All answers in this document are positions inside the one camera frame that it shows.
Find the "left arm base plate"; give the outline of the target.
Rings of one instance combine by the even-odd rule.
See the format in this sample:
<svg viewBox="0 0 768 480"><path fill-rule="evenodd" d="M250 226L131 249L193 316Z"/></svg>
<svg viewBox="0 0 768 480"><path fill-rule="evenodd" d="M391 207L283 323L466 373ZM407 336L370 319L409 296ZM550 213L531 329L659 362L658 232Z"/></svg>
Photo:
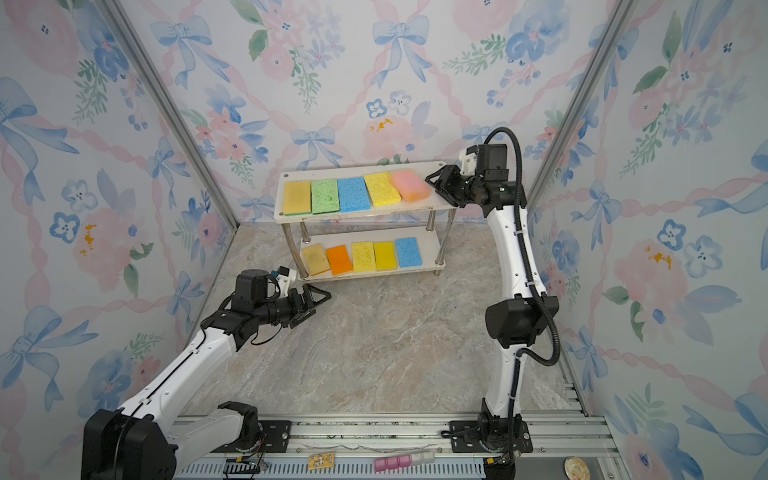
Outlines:
<svg viewBox="0 0 768 480"><path fill-rule="evenodd" d="M224 444L214 453L252 454L286 453L293 424L289 420L260 420L254 443L246 446L244 441Z"/></svg>

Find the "right corner metal post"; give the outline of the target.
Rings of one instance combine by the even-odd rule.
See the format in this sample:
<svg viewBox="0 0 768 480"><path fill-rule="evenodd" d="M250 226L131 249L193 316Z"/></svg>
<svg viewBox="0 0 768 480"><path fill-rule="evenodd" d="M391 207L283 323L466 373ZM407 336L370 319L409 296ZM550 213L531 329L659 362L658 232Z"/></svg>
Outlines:
<svg viewBox="0 0 768 480"><path fill-rule="evenodd" d="M544 157L542 166L527 192L529 215L533 214L537 203L547 189L551 175L557 168L560 156L565 151L572 134L577 131L582 115L595 92L596 85L607 69L607 64L615 53L622 35L628 28L635 7L636 1L633 0L620 0L614 3L614 8L607 19L602 35L598 38L597 47L587 63L583 79L574 90L574 96L565 110L561 129L554 137L553 144Z"/></svg>

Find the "bright yellow sponge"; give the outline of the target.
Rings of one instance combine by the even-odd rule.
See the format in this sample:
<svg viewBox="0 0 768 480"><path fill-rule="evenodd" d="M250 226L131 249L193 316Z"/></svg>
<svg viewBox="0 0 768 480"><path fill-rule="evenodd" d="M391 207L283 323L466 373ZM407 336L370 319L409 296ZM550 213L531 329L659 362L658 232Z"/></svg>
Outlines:
<svg viewBox="0 0 768 480"><path fill-rule="evenodd" d="M393 271L398 268L395 243L393 241L374 244L375 268L377 272Z"/></svg>

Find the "pale yellow orange-backed sponge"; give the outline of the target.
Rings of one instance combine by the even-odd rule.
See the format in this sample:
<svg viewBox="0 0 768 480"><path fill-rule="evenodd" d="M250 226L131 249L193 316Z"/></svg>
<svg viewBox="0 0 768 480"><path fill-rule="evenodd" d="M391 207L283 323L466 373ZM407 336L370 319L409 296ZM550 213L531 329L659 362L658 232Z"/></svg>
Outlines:
<svg viewBox="0 0 768 480"><path fill-rule="evenodd" d="M326 250L321 244L307 246L301 254L310 276L323 274L331 269Z"/></svg>

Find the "yellow cellulose sponge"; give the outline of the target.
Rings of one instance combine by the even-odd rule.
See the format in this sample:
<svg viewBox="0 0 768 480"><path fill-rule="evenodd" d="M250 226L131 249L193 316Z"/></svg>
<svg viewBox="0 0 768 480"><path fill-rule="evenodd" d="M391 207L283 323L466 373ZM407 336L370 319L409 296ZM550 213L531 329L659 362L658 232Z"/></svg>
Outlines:
<svg viewBox="0 0 768 480"><path fill-rule="evenodd" d="M368 273L376 270L375 249L373 242L355 242L352 244L352 263L354 273Z"/></svg>

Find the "small circuit board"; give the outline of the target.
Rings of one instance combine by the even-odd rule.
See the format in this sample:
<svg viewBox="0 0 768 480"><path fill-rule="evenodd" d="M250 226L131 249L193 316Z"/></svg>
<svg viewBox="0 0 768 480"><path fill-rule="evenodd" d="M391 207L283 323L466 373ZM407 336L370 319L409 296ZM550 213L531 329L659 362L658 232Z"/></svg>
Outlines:
<svg viewBox="0 0 768 480"><path fill-rule="evenodd" d="M335 454L321 453L312 454L308 457L308 469L310 471L330 469L335 466Z"/></svg>

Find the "pink sponge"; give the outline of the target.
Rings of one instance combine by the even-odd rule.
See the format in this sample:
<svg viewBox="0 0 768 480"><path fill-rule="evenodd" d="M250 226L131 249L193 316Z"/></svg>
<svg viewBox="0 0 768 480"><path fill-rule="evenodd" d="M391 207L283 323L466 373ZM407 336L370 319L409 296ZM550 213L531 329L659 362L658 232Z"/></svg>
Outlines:
<svg viewBox="0 0 768 480"><path fill-rule="evenodd" d="M403 201L408 203L426 200L432 188L414 171L398 170L390 174L390 183Z"/></svg>

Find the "blue sponge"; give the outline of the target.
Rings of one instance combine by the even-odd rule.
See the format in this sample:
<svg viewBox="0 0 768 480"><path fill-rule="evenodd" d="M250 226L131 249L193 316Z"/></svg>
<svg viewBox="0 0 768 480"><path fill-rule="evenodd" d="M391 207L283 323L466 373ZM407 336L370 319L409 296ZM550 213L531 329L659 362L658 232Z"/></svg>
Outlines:
<svg viewBox="0 0 768 480"><path fill-rule="evenodd" d="M423 260L418 241L415 237L400 238L395 240L395 249L400 268L421 267Z"/></svg>
<svg viewBox="0 0 768 480"><path fill-rule="evenodd" d="M337 186L341 213L353 213L371 209L371 201L363 177L339 179Z"/></svg>

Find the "green sponge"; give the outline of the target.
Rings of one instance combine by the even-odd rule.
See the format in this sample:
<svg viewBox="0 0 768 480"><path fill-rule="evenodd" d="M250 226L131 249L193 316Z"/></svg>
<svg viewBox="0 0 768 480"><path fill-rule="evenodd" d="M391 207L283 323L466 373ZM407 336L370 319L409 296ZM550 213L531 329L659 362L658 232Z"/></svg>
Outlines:
<svg viewBox="0 0 768 480"><path fill-rule="evenodd" d="M338 183L335 179L317 180L311 183L311 208L313 215L340 211Z"/></svg>

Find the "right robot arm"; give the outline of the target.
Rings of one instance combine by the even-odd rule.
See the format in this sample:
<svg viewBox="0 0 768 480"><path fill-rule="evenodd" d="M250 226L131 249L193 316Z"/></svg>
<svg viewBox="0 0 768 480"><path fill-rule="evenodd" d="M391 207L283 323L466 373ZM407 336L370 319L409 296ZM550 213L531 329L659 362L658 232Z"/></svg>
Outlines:
<svg viewBox="0 0 768 480"><path fill-rule="evenodd" d="M519 179L509 178L504 144L480 144L461 154L456 165L428 175L426 182L454 207L477 205L491 228L502 273L501 300L485 311L488 335L495 341L490 387L477 426L459 435L490 451L500 451L522 436L518 396L526 362L545 366L559 361L560 343L552 340L548 358L532 350L536 339L555 333L559 300L547 293L535 269L527 226L527 200Z"/></svg>

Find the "round patterned disc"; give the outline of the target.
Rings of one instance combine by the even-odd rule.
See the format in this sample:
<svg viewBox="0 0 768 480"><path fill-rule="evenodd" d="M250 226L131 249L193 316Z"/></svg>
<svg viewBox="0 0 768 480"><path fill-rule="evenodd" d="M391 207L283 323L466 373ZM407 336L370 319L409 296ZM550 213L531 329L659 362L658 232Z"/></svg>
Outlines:
<svg viewBox="0 0 768 480"><path fill-rule="evenodd" d="M590 467L579 457L568 457L564 461L564 472L568 480L590 480Z"/></svg>

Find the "orange sponge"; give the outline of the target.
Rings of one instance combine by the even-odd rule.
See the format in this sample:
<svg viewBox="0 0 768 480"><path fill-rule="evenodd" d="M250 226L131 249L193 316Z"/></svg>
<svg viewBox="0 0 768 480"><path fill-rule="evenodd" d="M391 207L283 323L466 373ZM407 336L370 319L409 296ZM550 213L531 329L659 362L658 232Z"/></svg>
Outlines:
<svg viewBox="0 0 768 480"><path fill-rule="evenodd" d="M341 276L353 271L353 264L345 245L328 248L325 253L333 276Z"/></svg>

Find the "left corner metal post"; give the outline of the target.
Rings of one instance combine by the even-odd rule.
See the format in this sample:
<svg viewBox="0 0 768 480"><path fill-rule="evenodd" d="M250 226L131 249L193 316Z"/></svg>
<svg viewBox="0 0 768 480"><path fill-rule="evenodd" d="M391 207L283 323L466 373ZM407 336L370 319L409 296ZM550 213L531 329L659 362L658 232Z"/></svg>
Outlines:
<svg viewBox="0 0 768 480"><path fill-rule="evenodd" d="M214 205L223 215L226 224L236 230L240 222L235 218L234 211L216 182L212 170L200 154L191 131L186 126L179 108L162 81L159 71L139 38L125 9L119 1L115 0L96 1L95 4L104 16L108 26L113 30L121 46L126 49L129 59L134 62L139 74L142 76L142 80L147 85L151 98L160 110L163 120L186 154L188 161L199 176L203 187L207 190Z"/></svg>

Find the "yellow green-backed sponge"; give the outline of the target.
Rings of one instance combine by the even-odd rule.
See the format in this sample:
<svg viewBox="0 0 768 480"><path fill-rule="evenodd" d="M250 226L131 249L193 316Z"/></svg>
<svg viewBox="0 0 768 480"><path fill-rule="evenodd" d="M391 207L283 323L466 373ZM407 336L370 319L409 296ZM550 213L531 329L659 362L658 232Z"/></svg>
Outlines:
<svg viewBox="0 0 768 480"><path fill-rule="evenodd" d="M283 189L282 214L284 216L296 216L311 213L311 182L294 181L286 183Z"/></svg>

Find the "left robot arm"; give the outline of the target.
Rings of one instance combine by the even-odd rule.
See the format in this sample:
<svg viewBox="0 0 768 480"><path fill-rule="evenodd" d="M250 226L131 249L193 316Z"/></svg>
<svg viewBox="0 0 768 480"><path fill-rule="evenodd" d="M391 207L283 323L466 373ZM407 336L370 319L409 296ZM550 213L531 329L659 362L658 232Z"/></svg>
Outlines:
<svg viewBox="0 0 768 480"><path fill-rule="evenodd" d="M297 271L247 269L219 308L201 321L191 343L154 380L118 407L98 409L84 427L84 479L171 479L220 447L250 456L267 434L255 406L220 404L208 416L177 427L179 414L205 381L261 327L293 329L331 293L299 283Z"/></svg>

